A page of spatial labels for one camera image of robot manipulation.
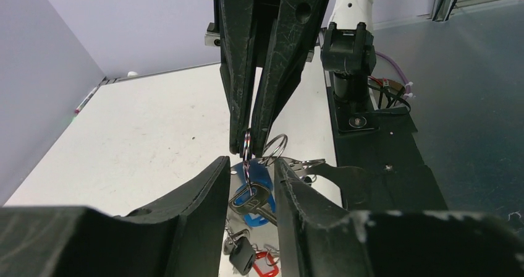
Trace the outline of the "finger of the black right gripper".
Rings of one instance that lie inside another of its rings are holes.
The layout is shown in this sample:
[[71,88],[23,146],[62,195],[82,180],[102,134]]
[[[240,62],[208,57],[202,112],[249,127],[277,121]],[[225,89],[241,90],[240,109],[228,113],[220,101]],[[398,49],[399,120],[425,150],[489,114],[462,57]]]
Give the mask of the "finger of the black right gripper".
[[230,112],[229,150],[239,154],[248,129],[255,75],[255,0],[219,0],[221,77]]
[[273,122],[300,83],[329,0],[279,0],[251,120],[251,150],[263,154]]

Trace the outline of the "red key tag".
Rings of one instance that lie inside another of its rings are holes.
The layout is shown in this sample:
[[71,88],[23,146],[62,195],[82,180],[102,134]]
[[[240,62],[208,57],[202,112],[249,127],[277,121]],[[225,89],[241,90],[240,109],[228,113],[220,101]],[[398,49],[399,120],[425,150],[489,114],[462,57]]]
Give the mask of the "red key tag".
[[252,268],[259,277],[275,277],[280,273],[272,253],[267,250],[256,253]]

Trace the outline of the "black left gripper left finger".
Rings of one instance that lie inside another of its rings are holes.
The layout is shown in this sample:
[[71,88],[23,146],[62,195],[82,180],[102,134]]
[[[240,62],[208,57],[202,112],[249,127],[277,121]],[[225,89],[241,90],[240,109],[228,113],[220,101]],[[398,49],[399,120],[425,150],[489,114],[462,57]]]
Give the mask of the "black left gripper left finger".
[[85,206],[1,208],[2,276],[217,276],[230,159],[125,216]]

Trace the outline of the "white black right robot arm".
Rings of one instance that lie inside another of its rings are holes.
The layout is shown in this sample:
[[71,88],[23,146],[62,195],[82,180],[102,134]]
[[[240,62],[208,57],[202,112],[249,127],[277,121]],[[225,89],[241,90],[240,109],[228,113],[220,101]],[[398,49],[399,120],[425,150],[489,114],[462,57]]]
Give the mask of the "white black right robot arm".
[[[229,150],[263,154],[271,127],[298,87],[329,0],[214,0],[220,75],[230,112]],[[364,103],[375,64],[373,0],[336,0],[321,47],[340,78],[336,97]]]

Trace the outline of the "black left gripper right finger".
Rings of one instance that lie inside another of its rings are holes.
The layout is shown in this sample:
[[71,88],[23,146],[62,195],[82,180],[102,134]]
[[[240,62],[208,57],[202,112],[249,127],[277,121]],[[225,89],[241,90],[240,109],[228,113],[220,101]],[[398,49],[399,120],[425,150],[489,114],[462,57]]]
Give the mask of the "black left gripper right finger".
[[468,211],[348,211],[297,178],[280,182],[283,276],[522,276],[523,241]]

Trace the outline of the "blue key tag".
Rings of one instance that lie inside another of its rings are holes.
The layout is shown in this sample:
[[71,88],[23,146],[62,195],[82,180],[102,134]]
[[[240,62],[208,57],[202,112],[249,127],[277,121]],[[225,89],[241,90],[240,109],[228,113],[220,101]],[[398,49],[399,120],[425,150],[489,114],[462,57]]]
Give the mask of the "blue key tag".
[[259,159],[250,160],[247,169],[237,163],[230,169],[229,210],[239,215],[251,228],[266,223],[277,224],[276,201],[269,169]]

